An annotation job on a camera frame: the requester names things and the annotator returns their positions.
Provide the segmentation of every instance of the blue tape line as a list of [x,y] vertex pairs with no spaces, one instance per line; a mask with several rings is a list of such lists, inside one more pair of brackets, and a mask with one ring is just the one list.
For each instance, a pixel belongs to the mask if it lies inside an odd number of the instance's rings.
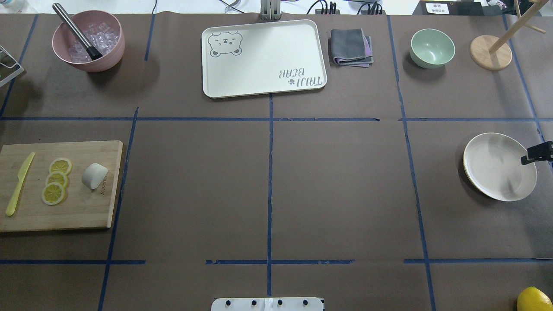
[[387,15],[388,18],[388,32],[390,34],[390,44],[392,45],[392,57],[394,59],[394,70],[395,70],[395,80],[398,87],[398,96],[399,96],[399,102],[401,105],[401,117],[402,117],[402,123],[403,123],[403,131],[405,132],[405,142],[407,144],[407,154],[409,156],[409,167],[411,168],[411,179],[413,181],[413,187],[415,188],[415,199],[416,199],[416,209],[417,213],[419,214],[419,231],[420,231],[420,239],[422,242],[422,253],[424,254],[424,260],[425,260],[425,268],[426,268],[426,280],[428,282],[428,292],[430,295],[430,305],[432,307],[432,311],[436,311],[436,302],[434,300],[434,287],[432,286],[432,275],[430,273],[430,262],[428,260],[428,250],[426,248],[426,237],[424,234],[424,224],[422,223],[422,211],[420,209],[420,201],[419,201],[419,190],[417,188],[416,184],[416,176],[415,176],[415,167],[413,165],[413,155],[411,153],[411,143],[409,142],[409,134],[408,134],[408,128],[407,128],[407,121],[406,121],[406,115],[405,115],[405,106],[403,104],[403,95],[401,94],[401,89],[399,87],[399,69],[398,69],[398,60],[395,53],[395,45],[394,45],[394,34],[392,32],[392,20],[390,18],[390,15]]
[[377,118],[275,118],[274,121],[380,121]]
[[267,260],[265,259],[253,259],[253,260],[206,260],[206,265],[265,265]]
[[106,287],[107,287],[107,281],[108,281],[108,277],[109,277],[109,267],[110,267],[109,262],[111,261],[111,258],[112,258],[112,255],[113,255],[113,245],[115,243],[115,235],[117,233],[117,222],[119,220],[119,212],[121,211],[121,202],[123,200],[123,192],[124,192],[125,182],[127,180],[127,170],[128,170],[128,167],[129,167],[129,157],[131,155],[131,149],[132,149],[133,140],[134,140],[134,130],[135,130],[136,124],[137,124],[137,116],[138,116],[138,107],[137,107],[136,111],[134,112],[133,124],[132,124],[132,127],[131,127],[131,135],[129,137],[129,145],[127,146],[127,154],[126,154],[126,157],[125,157],[125,166],[123,168],[123,175],[121,177],[121,186],[119,187],[119,199],[117,200],[117,210],[115,212],[115,219],[113,221],[113,228],[112,228],[112,231],[111,231],[111,241],[109,242],[109,251],[108,251],[108,255],[107,255],[108,263],[106,264],[106,270],[104,271],[104,279],[103,279],[103,282],[102,282],[102,291],[100,293],[100,302],[98,303],[98,311],[102,310],[104,297],[106,296]]
[[105,265],[105,260],[0,260],[0,265]]
[[110,265],[145,265],[146,260],[111,260]]
[[2,117],[2,121],[132,121],[118,117]]
[[[507,25],[507,17],[505,15],[503,15],[503,25],[505,26],[505,30],[509,29],[509,26]],[[528,105],[530,105],[532,116],[534,116],[534,120],[536,122],[536,129],[538,130],[538,134],[540,136],[541,142],[545,142],[544,133],[541,130],[540,121],[538,120],[538,114],[536,113],[534,102],[532,101],[532,97],[530,96],[530,92],[528,91],[528,86],[526,85],[526,79],[524,79],[524,75],[522,73],[522,69],[520,68],[520,63],[518,61],[517,53],[515,51],[515,47],[511,39],[509,39],[509,46],[511,47],[511,51],[513,52],[513,59],[515,61],[515,64],[517,65],[520,81],[522,82],[524,93],[526,94],[526,98],[528,99]],[[553,163],[548,163],[548,164],[549,164],[549,168],[551,169],[551,172],[553,173]]]
[[[526,262],[541,262],[553,263],[553,258],[452,258],[452,259],[430,259],[430,263],[526,263]],[[405,259],[406,264],[422,264],[423,259]]]
[[2,259],[0,265],[145,265],[146,260],[42,260]]
[[273,238],[273,94],[269,94],[269,198],[267,201],[267,297],[272,295]]
[[[206,265],[266,265],[265,259],[206,260]],[[271,265],[349,265],[353,259],[272,259]]]
[[148,55],[150,54],[150,44],[152,43],[152,34],[154,33],[155,14],[152,14],[152,21],[150,22],[150,34],[148,35],[148,45],[146,46],[146,54],[144,55],[144,61],[148,61]]
[[534,122],[532,118],[401,118],[398,121]]
[[269,121],[269,118],[227,118],[227,117],[141,117],[139,121]]
[[274,265],[349,265],[353,259],[326,259],[326,260],[272,260]]
[[[21,51],[21,55],[19,56],[18,63],[19,65],[22,65],[23,63],[23,56],[25,56],[25,52],[27,51],[27,47],[29,46],[29,42],[31,41],[31,36],[33,35],[34,27],[36,25],[36,21],[38,20],[38,14],[35,14],[35,17],[33,19],[33,24],[31,25],[31,29],[29,30],[29,34],[27,35],[27,40],[25,41],[25,45],[23,46],[23,50]],[[6,110],[6,106],[8,105],[8,99],[10,94],[12,93],[13,85],[15,84],[15,80],[17,77],[13,78],[12,81],[9,83],[8,91],[6,92],[6,97],[4,98],[4,103],[2,104],[2,108],[0,109],[0,117],[4,114],[4,110]]]

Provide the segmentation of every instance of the gray cloth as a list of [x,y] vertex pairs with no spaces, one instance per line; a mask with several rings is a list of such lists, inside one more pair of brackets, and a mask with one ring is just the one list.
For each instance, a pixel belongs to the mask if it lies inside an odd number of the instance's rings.
[[363,29],[330,31],[330,54],[334,63],[368,68],[374,62],[372,40]]

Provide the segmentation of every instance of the lemon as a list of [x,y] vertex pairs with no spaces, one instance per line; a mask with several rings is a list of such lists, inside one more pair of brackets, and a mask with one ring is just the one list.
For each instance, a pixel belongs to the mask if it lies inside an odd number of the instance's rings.
[[65,188],[60,183],[49,183],[42,190],[42,202],[56,205],[65,197]]
[[546,294],[532,286],[519,294],[517,311],[553,311],[553,304]]
[[50,173],[52,172],[63,172],[65,175],[69,175],[71,173],[71,169],[73,168],[73,164],[69,159],[66,158],[58,158],[52,161],[50,164]]
[[46,185],[49,183],[60,183],[64,188],[67,187],[67,183],[69,182],[67,175],[65,175],[64,172],[61,171],[55,171],[50,173],[48,177],[46,177]]

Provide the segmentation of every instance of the stainless steel rod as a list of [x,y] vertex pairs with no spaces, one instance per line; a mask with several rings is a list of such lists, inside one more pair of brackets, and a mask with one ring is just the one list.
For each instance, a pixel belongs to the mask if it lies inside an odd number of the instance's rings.
[[69,29],[71,32],[77,37],[77,39],[81,42],[82,46],[85,47],[85,49],[92,46],[90,41],[86,38],[84,33],[75,25],[71,17],[68,15],[68,13],[65,11],[65,9],[61,6],[59,3],[54,3],[52,5],[52,8],[54,11],[58,14],[58,16],[69,26]]

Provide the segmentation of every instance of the plastic knife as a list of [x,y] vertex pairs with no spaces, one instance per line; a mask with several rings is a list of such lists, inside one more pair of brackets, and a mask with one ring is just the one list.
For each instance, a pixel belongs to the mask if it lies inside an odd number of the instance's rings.
[[31,162],[34,158],[34,152],[31,152],[25,162],[21,165],[21,168],[19,169],[19,172],[17,173],[17,179],[19,179],[19,182],[17,183],[17,186],[15,187],[15,190],[12,194],[12,198],[10,199],[8,203],[8,208],[6,209],[6,216],[12,216],[15,212],[15,207],[17,207],[17,201],[19,201],[19,193],[21,192],[21,187],[23,186],[23,181],[25,181],[25,176],[27,176],[27,171],[29,170],[29,166],[31,165]]

